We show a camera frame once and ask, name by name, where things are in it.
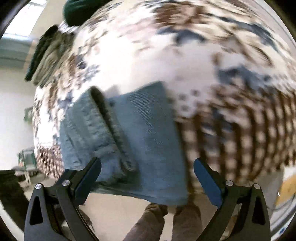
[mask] window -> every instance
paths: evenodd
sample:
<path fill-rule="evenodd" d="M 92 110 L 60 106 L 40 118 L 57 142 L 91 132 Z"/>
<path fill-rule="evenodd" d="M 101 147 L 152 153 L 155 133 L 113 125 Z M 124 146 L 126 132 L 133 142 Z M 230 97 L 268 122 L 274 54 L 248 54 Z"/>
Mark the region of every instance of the window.
<path fill-rule="evenodd" d="M 46 0 L 31 0 L 11 21 L 5 33 L 28 37 L 42 13 L 46 2 Z"/>

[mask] white wall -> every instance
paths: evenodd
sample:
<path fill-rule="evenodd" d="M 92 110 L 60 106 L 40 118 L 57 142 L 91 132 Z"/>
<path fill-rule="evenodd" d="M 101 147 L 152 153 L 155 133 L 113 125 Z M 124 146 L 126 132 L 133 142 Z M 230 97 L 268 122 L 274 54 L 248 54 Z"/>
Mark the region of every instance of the white wall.
<path fill-rule="evenodd" d="M 24 81 L 25 72 L 0 67 L 0 170 L 17 165 L 17 153 L 33 146 L 32 124 L 24 109 L 33 105 L 35 87 Z"/>
<path fill-rule="evenodd" d="M 48 0 L 38 18 L 30 37 L 39 39 L 46 30 L 54 24 L 59 25 L 63 21 L 63 6 L 66 0 Z"/>

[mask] brown and white fabric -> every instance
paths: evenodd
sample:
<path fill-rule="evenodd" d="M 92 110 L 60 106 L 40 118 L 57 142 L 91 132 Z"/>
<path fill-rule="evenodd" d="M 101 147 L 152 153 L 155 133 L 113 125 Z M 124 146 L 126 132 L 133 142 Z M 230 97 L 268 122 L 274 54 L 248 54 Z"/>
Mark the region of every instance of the brown and white fabric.
<path fill-rule="evenodd" d="M 59 179 L 64 172 L 60 147 L 58 145 L 50 148 L 39 147 L 37 153 L 37 168 L 46 176 Z"/>
<path fill-rule="evenodd" d="M 196 191 L 197 157 L 240 184 L 295 163 L 291 45 L 246 3 L 112 1 L 76 32 L 53 81 L 36 90 L 37 152 L 58 145 L 64 112 L 90 86 L 123 94 L 163 81 Z"/>

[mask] brown pants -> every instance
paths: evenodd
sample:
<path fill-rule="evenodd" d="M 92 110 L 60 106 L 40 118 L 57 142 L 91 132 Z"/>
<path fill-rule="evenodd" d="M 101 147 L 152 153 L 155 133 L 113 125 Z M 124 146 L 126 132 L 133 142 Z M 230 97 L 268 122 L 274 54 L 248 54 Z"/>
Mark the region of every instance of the brown pants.
<path fill-rule="evenodd" d="M 123 241 L 159 241 L 167 213 L 166 206 L 149 204 Z M 201 233 L 199 208 L 193 204 L 177 207 L 171 241 L 196 241 Z"/>

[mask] screw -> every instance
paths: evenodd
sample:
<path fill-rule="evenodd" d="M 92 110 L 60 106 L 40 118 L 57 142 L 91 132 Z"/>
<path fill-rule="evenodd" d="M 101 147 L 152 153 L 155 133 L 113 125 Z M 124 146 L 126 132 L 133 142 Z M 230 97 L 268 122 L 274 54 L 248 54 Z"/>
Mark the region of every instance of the screw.
<path fill-rule="evenodd" d="M 68 186 L 69 184 L 70 184 L 70 181 L 69 180 L 65 180 L 62 183 L 63 186 Z"/>
<path fill-rule="evenodd" d="M 260 185 L 257 184 L 257 183 L 254 183 L 254 188 L 256 188 L 256 189 L 260 189 Z"/>
<path fill-rule="evenodd" d="M 233 181 L 231 181 L 231 180 L 226 180 L 226 182 L 225 182 L 225 184 L 227 185 L 227 186 L 232 186 L 233 185 Z"/>
<path fill-rule="evenodd" d="M 36 189 L 40 189 L 41 187 L 42 187 L 42 184 L 40 184 L 40 183 L 36 184 L 36 186 L 35 186 Z"/>

